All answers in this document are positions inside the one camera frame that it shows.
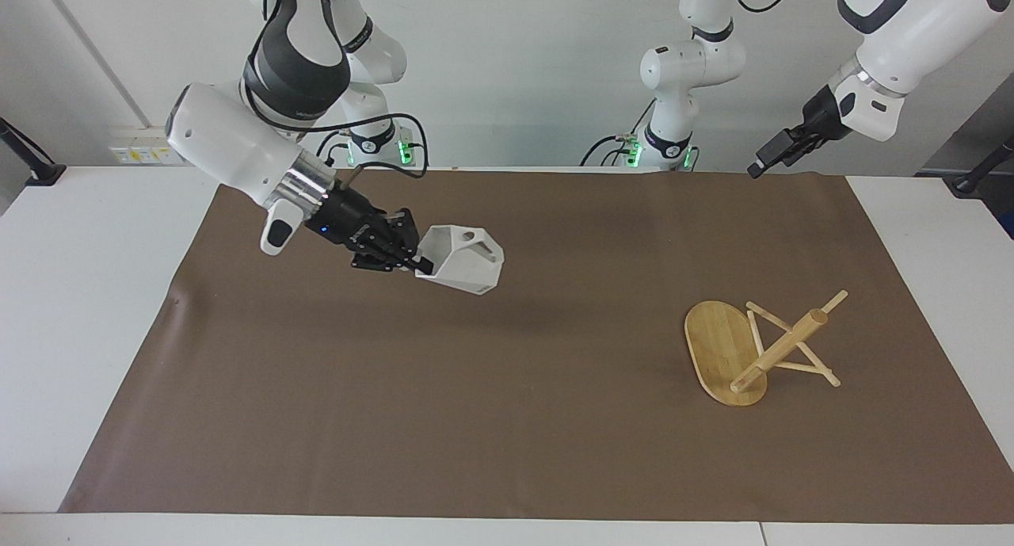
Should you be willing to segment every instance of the white wall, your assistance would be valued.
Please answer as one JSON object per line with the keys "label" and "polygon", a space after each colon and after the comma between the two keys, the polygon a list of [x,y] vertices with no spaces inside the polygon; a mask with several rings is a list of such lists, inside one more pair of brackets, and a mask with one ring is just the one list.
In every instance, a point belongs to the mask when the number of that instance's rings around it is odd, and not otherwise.
{"label": "white wall", "polygon": [[107,128],[141,126],[53,0],[0,0],[0,116],[72,164],[112,162]]}
{"label": "white wall", "polygon": [[[163,122],[188,82],[237,77],[261,25],[244,0],[63,1],[153,124]],[[629,130],[650,98],[638,76],[642,54],[689,37],[677,1],[363,3],[409,52],[408,75],[386,89],[392,110],[424,121],[435,163],[463,166],[573,164],[590,142]],[[836,0],[743,12],[736,32],[749,55],[743,77],[699,94],[701,169],[742,170],[776,131],[798,123],[802,105],[859,44]],[[927,79],[890,142],[853,136],[800,165],[915,173],[1014,68],[1012,36],[1014,16],[1007,15]]]}

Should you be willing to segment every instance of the black pole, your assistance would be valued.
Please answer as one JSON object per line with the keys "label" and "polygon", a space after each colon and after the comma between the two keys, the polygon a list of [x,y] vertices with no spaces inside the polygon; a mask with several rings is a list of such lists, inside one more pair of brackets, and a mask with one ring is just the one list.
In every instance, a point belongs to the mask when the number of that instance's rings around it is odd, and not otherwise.
{"label": "black pole", "polygon": [[31,178],[25,182],[25,186],[52,186],[57,183],[57,180],[67,169],[66,165],[46,163],[44,160],[39,159],[35,152],[32,152],[21,141],[21,138],[14,134],[10,125],[2,118],[0,118],[0,140],[3,140],[14,153],[17,153],[18,157],[28,163],[28,167],[31,169]]}
{"label": "black pole", "polygon": [[965,195],[972,194],[977,188],[979,182],[985,180],[998,165],[1011,157],[1014,157],[1014,134],[1011,134],[1011,137],[1007,138],[1007,141],[1003,142],[999,148],[993,150],[993,153],[986,156],[986,159],[982,160],[971,172],[951,182],[951,186],[955,192]]}

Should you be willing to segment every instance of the table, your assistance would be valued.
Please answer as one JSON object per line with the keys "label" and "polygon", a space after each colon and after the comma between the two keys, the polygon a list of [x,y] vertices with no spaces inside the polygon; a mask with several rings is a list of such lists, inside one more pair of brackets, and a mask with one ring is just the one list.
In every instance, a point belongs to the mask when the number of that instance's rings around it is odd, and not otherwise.
{"label": "table", "polygon": [[[1014,378],[1014,242],[981,203],[953,199],[937,180],[849,182],[1014,465],[1014,393],[1005,389]],[[1014,526],[51,514],[214,191],[192,167],[75,167],[54,188],[22,192],[0,217],[0,511],[23,513],[0,515],[0,543],[1014,543]]]}

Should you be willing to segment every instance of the brown tablecloth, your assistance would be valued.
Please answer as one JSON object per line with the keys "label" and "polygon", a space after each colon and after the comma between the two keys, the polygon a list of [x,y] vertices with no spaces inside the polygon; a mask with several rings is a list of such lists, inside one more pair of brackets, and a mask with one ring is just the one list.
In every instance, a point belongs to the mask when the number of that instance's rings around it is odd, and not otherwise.
{"label": "brown tablecloth", "polygon": [[[307,231],[269,258],[264,212],[221,189],[62,511],[1014,523],[1014,474],[844,179],[357,188],[489,228],[499,288],[355,271]],[[842,288],[810,342],[842,388],[702,390],[694,304],[794,321]]]}

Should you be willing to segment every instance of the wooden object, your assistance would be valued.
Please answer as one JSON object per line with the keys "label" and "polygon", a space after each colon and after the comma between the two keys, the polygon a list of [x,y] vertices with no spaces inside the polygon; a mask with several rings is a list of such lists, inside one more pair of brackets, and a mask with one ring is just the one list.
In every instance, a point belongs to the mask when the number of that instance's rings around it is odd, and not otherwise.
{"label": "wooden object", "polygon": [[[753,302],[746,303],[746,315],[725,302],[707,300],[686,315],[684,332],[690,346],[694,369],[701,386],[712,398],[729,406],[753,405],[768,390],[767,374],[779,367],[808,373],[818,373],[838,388],[842,382],[806,344],[828,322],[834,311],[849,293],[839,292],[820,309],[808,312],[795,325]],[[785,334],[769,348],[764,347],[757,330],[756,317],[771,322]],[[786,362],[785,358],[799,349],[811,365]]]}
{"label": "wooden object", "polygon": [[738,394],[730,387],[760,354],[752,337],[753,328],[742,312],[725,302],[707,300],[686,315],[683,330],[698,381],[708,395],[735,407],[760,401],[768,390],[766,378],[758,379]]}

